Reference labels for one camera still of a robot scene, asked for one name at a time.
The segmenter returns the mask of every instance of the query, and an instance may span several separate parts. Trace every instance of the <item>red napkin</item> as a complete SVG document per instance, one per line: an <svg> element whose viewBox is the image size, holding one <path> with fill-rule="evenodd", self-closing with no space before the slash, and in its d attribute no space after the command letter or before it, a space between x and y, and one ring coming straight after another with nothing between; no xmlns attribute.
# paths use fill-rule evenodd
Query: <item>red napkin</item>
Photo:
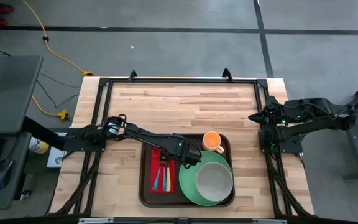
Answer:
<svg viewBox="0 0 358 224"><path fill-rule="evenodd" d="M156 190L153 190L155 178L157 177L158 169L160 168L160 165L161 165L161 160L160 160L161 149L152 147L151 153L152 153L152 161L150 163L150 166L151 166L151 168L150 168L150 192L152 192L152 193L174 193L174 191L175 191L175 161L173 159L170 159L170 161L169 161L170 162L169 169L170 169L170 177L171 177L170 178L171 179L171 191L166 192L166 191L163 191L163 189L162 189L163 176L164 176L163 169L165 169L165 175L167 175L167 165L166 164L164 166L161 166L160 176L158 179L158 187Z"/></svg>

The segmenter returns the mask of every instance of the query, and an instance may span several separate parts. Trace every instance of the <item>floor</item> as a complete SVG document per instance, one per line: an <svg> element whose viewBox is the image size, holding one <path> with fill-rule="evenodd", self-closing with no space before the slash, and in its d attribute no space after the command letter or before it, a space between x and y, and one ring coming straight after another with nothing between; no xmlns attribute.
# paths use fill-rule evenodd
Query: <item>floor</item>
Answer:
<svg viewBox="0 0 358 224"><path fill-rule="evenodd" d="M5 0L16 12L12 26L37 26L20 0ZM145 27L150 32L48 32L52 49L95 75L218 77L224 68L235 77L284 78L289 99L325 97L347 103L358 90L358 0L28 0L46 26ZM255 13L255 6L260 14ZM200 32L161 32L153 28L207 28ZM232 33L215 28L231 29ZM286 30L272 34L269 30ZM346 35L291 30L353 30ZM0 50L12 55L42 55L42 73L81 85L71 65L47 52L39 31L0 30ZM78 94L41 75L39 82L59 104ZM58 111L37 86L45 109ZM76 98L62 108L75 111ZM34 104L28 116L50 128L67 127ZM342 176L357 170L342 131L318 131L303 141L306 175L315 214L358 221L358 181ZM0 218L43 215L58 171L27 179L34 194L0 212Z"/></svg>

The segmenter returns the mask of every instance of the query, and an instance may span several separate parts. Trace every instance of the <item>green plate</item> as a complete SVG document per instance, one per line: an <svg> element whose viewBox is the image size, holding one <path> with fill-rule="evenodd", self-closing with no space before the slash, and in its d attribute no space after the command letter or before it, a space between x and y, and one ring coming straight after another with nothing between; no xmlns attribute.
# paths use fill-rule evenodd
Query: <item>green plate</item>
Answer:
<svg viewBox="0 0 358 224"><path fill-rule="evenodd" d="M198 193L196 186L196 176L198 170L209 162L217 162L224 165L231 172L229 164L226 160L223 159L219 154L210 151L201 151L201 162L197 165L190 167L189 169L184 168L182 165L179 170L179 184L180 188L185 194L185 196L191 200L193 203L201 206L212 206L216 205L219 202L212 202L210 200L206 200L200 193Z"/></svg>

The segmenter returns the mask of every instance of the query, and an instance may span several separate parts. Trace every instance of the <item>white bowl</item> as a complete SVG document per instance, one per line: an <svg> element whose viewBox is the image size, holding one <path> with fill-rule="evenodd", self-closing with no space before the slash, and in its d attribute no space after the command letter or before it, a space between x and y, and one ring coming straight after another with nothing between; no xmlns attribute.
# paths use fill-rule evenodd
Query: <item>white bowl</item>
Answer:
<svg viewBox="0 0 358 224"><path fill-rule="evenodd" d="M233 189L232 174L224 165L209 162L198 170L196 186L206 200L220 202L227 198Z"/></svg>

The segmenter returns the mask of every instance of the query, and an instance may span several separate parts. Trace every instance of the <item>yellow cable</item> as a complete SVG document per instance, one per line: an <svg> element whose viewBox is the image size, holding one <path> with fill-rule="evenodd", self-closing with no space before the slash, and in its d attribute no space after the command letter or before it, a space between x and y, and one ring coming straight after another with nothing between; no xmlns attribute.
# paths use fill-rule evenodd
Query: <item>yellow cable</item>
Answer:
<svg viewBox="0 0 358 224"><path fill-rule="evenodd" d="M40 18L38 17L37 13L35 13L35 11L31 8L31 6L30 6L25 0L23 0L23 2L24 2L24 4L31 10L31 12L34 14L35 18L37 18L38 22L40 23L40 25L41 25L41 27L42 27L42 31L44 32L44 37L47 37L47 32L45 31L44 25L42 24L42 22L41 22ZM80 69L80 68L79 68L76 64L74 64L72 61L68 60L67 58L64 58L64 57L60 56L59 54L56 54L54 51L52 51L52 50L50 49L48 41L47 41L47 40L44 40L44 41L45 41L45 44L46 44L46 46L47 46L47 48L48 48L48 50L49 50L49 52L50 52L51 54L53 54L54 56L56 56L56 57L58 57L58 58L60 58L60 59L62 59L62 60L64 60L64 61L70 63L72 66L74 66L74 67L77 68L79 71L81 71L81 73L82 73L83 75L90 75L90 74L92 74L91 71L84 71L84 70Z"/></svg>
<svg viewBox="0 0 358 224"><path fill-rule="evenodd" d="M50 116L59 116L59 114L56 113L49 113L46 112L42 107L38 104L37 100L34 98L34 96L31 96L32 100L34 101L35 105L37 105L38 109L42 111L44 114L50 115Z"/></svg>

